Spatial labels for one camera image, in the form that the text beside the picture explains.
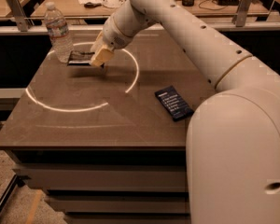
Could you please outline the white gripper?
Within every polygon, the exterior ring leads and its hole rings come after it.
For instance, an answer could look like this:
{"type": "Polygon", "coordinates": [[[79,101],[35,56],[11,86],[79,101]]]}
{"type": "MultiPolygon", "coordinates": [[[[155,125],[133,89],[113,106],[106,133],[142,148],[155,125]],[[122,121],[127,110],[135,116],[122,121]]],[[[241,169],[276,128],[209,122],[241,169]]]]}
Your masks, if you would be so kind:
{"type": "Polygon", "coordinates": [[[124,49],[133,41],[133,25],[127,21],[117,20],[114,16],[109,17],[91,46],[91,66],[101,66],[111,60],[114,49],[124,49]],[[102,43],[108,47],[99,48],[102,43]]]}

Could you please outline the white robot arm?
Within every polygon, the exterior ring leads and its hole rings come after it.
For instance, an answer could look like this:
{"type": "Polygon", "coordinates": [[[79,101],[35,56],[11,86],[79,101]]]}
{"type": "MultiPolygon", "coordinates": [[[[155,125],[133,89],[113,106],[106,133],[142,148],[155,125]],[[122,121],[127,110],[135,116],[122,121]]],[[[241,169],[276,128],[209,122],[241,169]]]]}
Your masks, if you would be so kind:
{"type": "Polygon", "coordinates": [[[191,224],[280,224],[280,76],[175,0],[126,0],[105,22],[91,64],[155,22],[216,90],[188,127],[191,224]]]}

